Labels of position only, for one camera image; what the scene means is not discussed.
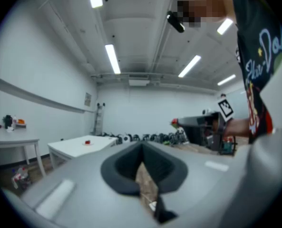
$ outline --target floor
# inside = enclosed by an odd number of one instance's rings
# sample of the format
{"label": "floor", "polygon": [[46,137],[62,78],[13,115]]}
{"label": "floor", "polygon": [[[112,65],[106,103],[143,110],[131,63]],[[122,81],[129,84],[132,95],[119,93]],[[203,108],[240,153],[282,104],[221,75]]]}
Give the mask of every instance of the floor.
{"label": "floor", "polygon": [[[237,137],[236,141],[238,143],[237,148],[239,148],[239,146],[242,146],[248,143],[247,138]],[[195,145],[195,144],[190,144],[190,143],[180,144],[180,145],[175,146],[175,148],[181,149],[182,151],[192,151],[192,152],[199,152],[199,153],[204,153],[204,154],[217,154],[216,152],[213,152],[205,147]],[[61,159],[57,159],[57,162],[59,165],[64,164],[64,161],[62,161]],[[43,158],[42,163],[46,171],[46,174],[49,175],[49,173],[53,171],[50,158],[49,157]],[[12,191],[13,193],[15,193],[18,196],[21,196],[24,190],[15,189],[11,182],[11,178],[13,176],[13,169],[17,170],[19,167],[25,167],[28,169],[30,180],[32,184],[41,180],[42,175],[40,173],[39,166],[36,161],[31,162],[29,166],[25,164],[21,166],[16,166],[14,168],[0,170],[0,186]],[[148,210],[148,212],[153,214],[152,210],[149,207],[149,203],[156,200],[158,188],[156,184],[154,183],[154,181],[151,179],[143,163],[140,165],[138,169],[138,172],[136,175],[136,182],[139,183],[140,189],[141,189],[141,196],[140,196],[141,203]]]}

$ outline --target person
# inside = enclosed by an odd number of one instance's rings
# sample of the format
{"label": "person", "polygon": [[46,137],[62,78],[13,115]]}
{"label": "person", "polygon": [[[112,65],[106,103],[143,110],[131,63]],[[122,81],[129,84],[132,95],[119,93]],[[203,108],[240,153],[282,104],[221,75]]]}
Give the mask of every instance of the person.
{"label": "person", "polygon": [[235,55],[242,70],[249,118],[232,119],[224,137],[249,137],[249,143],[273,129],[260,91],[282,61],[282,26],[265,0],[177,0],[178,19],[197,21],[231,19],[238,28]]}

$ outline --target black t-shirt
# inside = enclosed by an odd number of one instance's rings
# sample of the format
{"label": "black t-shirt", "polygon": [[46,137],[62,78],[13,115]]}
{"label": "black t-shirt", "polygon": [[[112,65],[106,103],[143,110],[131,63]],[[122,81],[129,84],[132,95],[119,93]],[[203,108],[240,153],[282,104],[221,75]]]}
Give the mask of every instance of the black t-shirt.
{"label": "black t-shirt", "polygon": [[263,0],[233,0],[233,4],[238,27],[236,56],[247,92],[252,143],[273,129],[259,94],[282,60],[282,27]]}

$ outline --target table leg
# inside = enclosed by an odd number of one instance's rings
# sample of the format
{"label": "table leg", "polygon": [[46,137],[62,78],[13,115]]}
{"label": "table leg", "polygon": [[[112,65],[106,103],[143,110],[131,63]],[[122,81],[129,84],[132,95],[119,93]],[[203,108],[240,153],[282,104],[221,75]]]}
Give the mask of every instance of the table leg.
{"label": "table leg", "polygon": [[27,147],[24,146],[23,149],[24,149],[24,151],[25,151],[25,157],[26,157],[27,165],[30,165],[29,158],[28,158]]}
{"label": "table leg", "polygon": [[45,169],[44,169],[42,162],[41,162],[41,156],[40,156],[40,153],[39,153],[38,142],[35,143],[35,152],[36,152],[36,157],[37,157],[39,169],[41,171],[42,176],[45,177],[46,173],[45,173]]}
{"label": "table leg", "polygon": [[50,148],[49,148],[49,152],[50,152],[50,160],[51,160],[52,167],[53,169],[56,169],[57,165],[56,165],[55,155],[53,154]]}

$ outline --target ceiling pipe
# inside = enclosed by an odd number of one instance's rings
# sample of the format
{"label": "ceiling pipe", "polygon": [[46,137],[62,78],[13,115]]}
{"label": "ceiling pipe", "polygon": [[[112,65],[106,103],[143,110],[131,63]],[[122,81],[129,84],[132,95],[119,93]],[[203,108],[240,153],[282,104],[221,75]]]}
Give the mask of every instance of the ceiling pipe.
{"label": "ceiling pipe", "polygon": [[103,74],[95,74],[95,75],[91,75],[91,78],[100,78],[100,77],[104,77],[104,76],[112,76],[114,78],[116,77],[123,77],[123,76],[127,76],[127,75],[149,75],[149,76],[166,76],[166,77],[174,77],[180,81],[187,81],[187,80],[194,80],[194,81],[198,81],[198,82],[202,82],[202,83],[206,83],[206,84],[212,84],[211,81],[209,80],[203,80],[203,79],[198,79],[198,78],[194,78],[194,77],[184,77],[184,78],[178,78],[178,75],[175,74],[163,74],[163,73],[139,73],[139,72],[121,72],[120,75],[115,75],[114,73],[103,73]]}
{"label": "ceiling pipe", "polygon": [[[111,84],[101,84],[98,85],[98,88],[106,88],[106,87],[115,87],[118,85],[125,85],[129,87],[128,82],[114,82]],[[206,88],[199,88],[195,86],[189,86],[189,85],[179,85],[179,84],[165,84],[165,83],[159,83],[159,84],[148,84],[146,89],[150,88],[168,88],[168,89],[176,89],[180,91],[188,91],[188,92],[194,92],[194,93],[205,93],[209,95],[217,95],[218,91],[217,90],[212,90],[212,89],[206,89]]]}
{"label": "ceiling pipe", "polygon": [[157,61],[156,63],[154,63],[153,72],[155,72],[155,71],[157,70],[157,68],[159,67],[159,62],[160,62],[160,60],[161,60],[161,58],[162,58],[162,55],[163,55],[163,53],[164,53],[164,50],[165,50],[167,41],[168,41],[168,39],[169,39],[170,31],[171,31],[171,29],[169,28],[169,30],[168,30],[168,32],[167,32],[167,35],[166,35],[166,39],[165,39],[165,41],[164,41],[164,44],[163,44],[163,47],[162,47],[162,50],[161,50],[161,53],[160,53],[160,55],[159,55],[159,59],[158,59],[158,61]]}
{"label": "ceiling pipe", "polygon": [[[173,2],[173,0],[165,0],[164,1],[164,4],[167,3],[167,10],[165,11],[165,16],[166,16],[166,12],[169,10],[170,6],[171,6],[171,3]],[[153,56],[153,59],[152,59],[152,62],[151,62],[151,65],[150,67],[148,68],[148,72],[153,72],[153,69],[154,69],[154,66],[155,66],[155,61],[156,61],[156,58],[158,56],[158,52],[159,52],[159,49],[161,47],[161,42],[162,42],[162,39],[163,39],[163,35],[164,35],[164,32],[165,32],[165,28],[166,28],[166,25],[167,25],[167,20],[166,18],[163,16],[163,11],[162,10],[162,14],[161,14],[161,17],[160,19],[162,19],[164,22],[163,22],[163,25],[162,25],[162,31],[160,32],[160,36],[159,36],[159,39],[158,39],[158,44],[156,46],[156,50],[155,50],[155,54]]]}
{"label": "ceiling pipe", "polygon": [[[58,17],[60,23],[63,25],[66,32],[70,35],[70,37],[75,42],[76,46],[79,48],[81,54],[85,57],[86,63],[81,63],[81,65],[83,67],[86,66],[88,70],[96,73],[97,63],[93,59],[92,55],[87,51],[85,44],[81,40],[76,29],[74,28],[72,24],[72,19],[68,15],[67,11],[64,9],[64,1],[63,0],[47,0],[47,1],[49,2],[50,8],[54,12],[55,16]],[[42,3],[41,6],[38,8],[38,10],[40,10],[47,3],[47,1]]]}

